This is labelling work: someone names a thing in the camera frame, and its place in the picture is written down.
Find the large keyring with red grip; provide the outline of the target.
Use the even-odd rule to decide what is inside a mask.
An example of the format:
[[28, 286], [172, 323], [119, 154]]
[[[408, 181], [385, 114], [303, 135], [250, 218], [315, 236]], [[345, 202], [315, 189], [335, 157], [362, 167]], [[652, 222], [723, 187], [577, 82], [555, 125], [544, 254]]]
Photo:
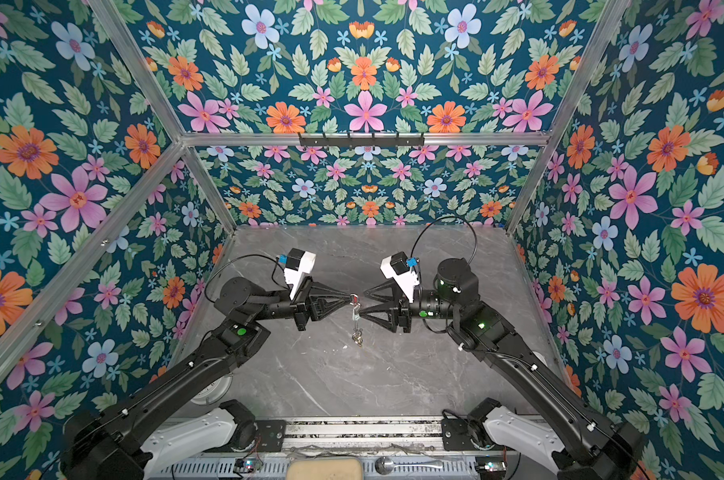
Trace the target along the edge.
[[360, 318], [361, 318], [361, 315], [360, 315], [361, 302], [360, 302], [360, 298], [359, 298], [359, 296], [358, 296], [357, 294], [352, 294], [352, 295], [351, 295], [351, 302], [350, 302], [350, 304], [351, 304], [351, 307], [352, 307], [352, 320], [353, 320], [355, 323], [357, 323], [357, 322], [360, 320]]

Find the bunch of keys yellow tag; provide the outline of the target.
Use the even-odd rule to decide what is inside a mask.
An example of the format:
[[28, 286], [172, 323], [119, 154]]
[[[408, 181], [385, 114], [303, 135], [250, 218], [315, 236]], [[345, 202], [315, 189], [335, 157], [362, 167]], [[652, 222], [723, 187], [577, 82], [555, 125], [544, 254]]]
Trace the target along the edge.
[[363, 341], [364, 341], [364, 338], [363, 338], [363, 329], [361, 328], [358, 319], [355, 319], [355, 320], [354, 320], [354, 328], [353, 328], [353, 332], [352, 332], [352, 340], [354, 341], [354, 343], [355, 343], [357, 346], [359, 346], [359, 347], [362, 347], [362, 346], [363, 346]]

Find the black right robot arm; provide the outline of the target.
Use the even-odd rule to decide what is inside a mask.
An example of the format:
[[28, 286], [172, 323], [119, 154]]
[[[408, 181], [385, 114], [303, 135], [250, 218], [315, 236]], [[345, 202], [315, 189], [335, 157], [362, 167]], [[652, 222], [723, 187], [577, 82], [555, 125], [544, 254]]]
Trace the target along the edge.
[[366, 291], [376, 304], [362, 310], [362, 318], [392, 332], [410, 332], [414, 317], [446, 320], [459, 349], [498, 372], [542, 418], [522, 418], [488, 399], [467, 417], [476, 443], [513, 449], [560, 479], [629, 479], [640, 470], [645, 436], [592, 408], [549, 369], [481, 298], [468, 260], [442, 261], [431, 289], [422, 284], [417, 260], [403, 252], [384, 258], [380, 269], [386, 280]]

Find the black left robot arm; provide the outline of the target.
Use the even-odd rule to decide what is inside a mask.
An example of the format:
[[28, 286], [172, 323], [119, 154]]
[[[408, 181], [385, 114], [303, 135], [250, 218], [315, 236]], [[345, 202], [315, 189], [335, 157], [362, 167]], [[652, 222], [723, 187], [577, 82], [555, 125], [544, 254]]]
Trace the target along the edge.
[[228, 280], [215, 307], [222, 323], [164, 375], [98, 414], [72, 416], [64, 425], [61, 471], [67, 479], [145, 479], [206, 450], [251, 449], [254, 414], [237, 400], [174, 425], [169, 419], [214, 382], [251, 360], [270, 332], [263, 321], [294, 319], [299, 330], [355, 301], [310, 277], [296, 294], [267, 291], [243, 277]]

